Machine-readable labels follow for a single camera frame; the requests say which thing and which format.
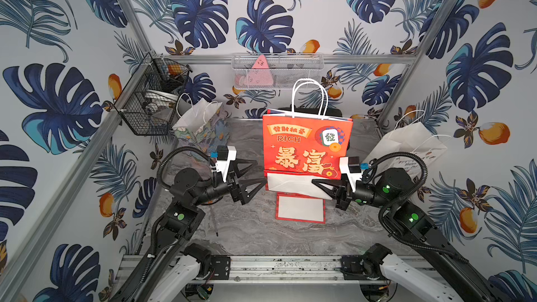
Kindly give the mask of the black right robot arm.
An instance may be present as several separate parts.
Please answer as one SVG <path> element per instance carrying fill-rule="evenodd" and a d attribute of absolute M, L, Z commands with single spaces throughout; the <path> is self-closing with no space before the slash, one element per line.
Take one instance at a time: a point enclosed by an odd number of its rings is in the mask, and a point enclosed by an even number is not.
<path fill-rule="evenodd" d="M 388 235 L 415 250 L 444 281 L 409 266 L 381 244 L 362 256 L 363 275 L 397 283 L 425 301 L 510 301 L 451 245 L 432 218 L 411 202 L 428 176 L 421 158 L 410 152 L 392 152 L 373 159 L 366 169 L 349 157 L 341 162 L 341 179 L 317 178 L 313 185 L 336 200 L 342 211 L 351 203 L 378 208 L 378 221 Z"/>

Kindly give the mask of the white happy paper bag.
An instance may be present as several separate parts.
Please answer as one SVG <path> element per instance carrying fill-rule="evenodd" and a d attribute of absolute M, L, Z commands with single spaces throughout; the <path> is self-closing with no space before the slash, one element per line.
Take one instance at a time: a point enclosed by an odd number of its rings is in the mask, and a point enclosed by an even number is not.
<path fill-rule="evenodd" d="M 410 124 L 384 135 L 364 161 L 370 163 L 373 159 L 379 159 L 392 152 L 409 152 L 417 155 L 430 168 L 447 151 L 446 143 L 452 137 L 432 134 L 420 121 L 423 117 L 425 111 L 420 109 L 406 113 L 396 125 L 402 124 L 404 120 L 410 120 Z"/>

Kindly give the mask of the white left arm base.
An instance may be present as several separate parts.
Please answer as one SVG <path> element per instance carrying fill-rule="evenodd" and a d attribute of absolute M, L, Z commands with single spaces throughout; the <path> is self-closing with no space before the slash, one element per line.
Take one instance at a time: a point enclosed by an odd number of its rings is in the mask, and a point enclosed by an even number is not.
<path fill-rule="evenodd" d="M 211 273 L 211 252 L 196 243 L 183 250 L 176 265 L 157 284 L 149 301 L 173 301 L 187 284 Z"/>

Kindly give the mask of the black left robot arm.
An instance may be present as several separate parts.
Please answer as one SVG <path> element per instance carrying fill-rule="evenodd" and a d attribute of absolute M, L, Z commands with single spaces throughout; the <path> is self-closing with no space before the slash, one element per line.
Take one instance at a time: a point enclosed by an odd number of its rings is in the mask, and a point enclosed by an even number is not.
<path fill-rule="evenodd" d="M 165 166 L 183 152 L 205 160 L 211 176 L 203 179 L 196 169 L 185 168 L 173 184 L 165 183 Z M 148 251 L 111 300 L 173 301 L 192 281 L 213 278 L 211 252 L 190 241 L 206 215 L 202 208 L 226 195 L 234 202 L 250 203 L 267 184 L 265 178 L 241 180 L 256 166 L 255 160 L 237 158 L 236 148 L 230 145 L 219 145 L 210 154 L 190 146 L 170 152 L 157 170 L 157 182 L 172 194 L 172 203 L 152 225 Z"/>

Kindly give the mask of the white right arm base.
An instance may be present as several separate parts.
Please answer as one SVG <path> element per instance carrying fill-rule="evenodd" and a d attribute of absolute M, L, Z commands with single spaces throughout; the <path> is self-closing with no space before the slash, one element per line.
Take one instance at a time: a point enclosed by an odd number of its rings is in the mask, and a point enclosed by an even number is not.
<path fill-rule="evenodd" d="M 367 277 L 387 279 L 424 301 L 463 301 L 453 288 L 423 274 L 378 243 L 363 254 L 362 268 Z"/>

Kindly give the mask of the red paper bag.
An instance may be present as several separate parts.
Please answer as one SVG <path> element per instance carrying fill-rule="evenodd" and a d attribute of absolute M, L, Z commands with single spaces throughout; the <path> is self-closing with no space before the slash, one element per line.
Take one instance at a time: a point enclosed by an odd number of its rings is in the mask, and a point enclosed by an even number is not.
<path fill-rule="evenodd" d="M 324 199 L 278 193 L 276 197 L 275 218 L 277 220 L 326 223 Z"/>
<path fill-rule="evenodd" d="M 292 99 L 306 85 L 315 85 L 321 93 L 321 105 L 312 113 L 292 103 L 289 110 L 270 109 L 262 116 L 267 190 L 329 199 L 312 180 L 341 180 L 340 159 L 347 155 L 353 121 L 328 115 L 329 95 L 313 79 L 296 81 Z"/>

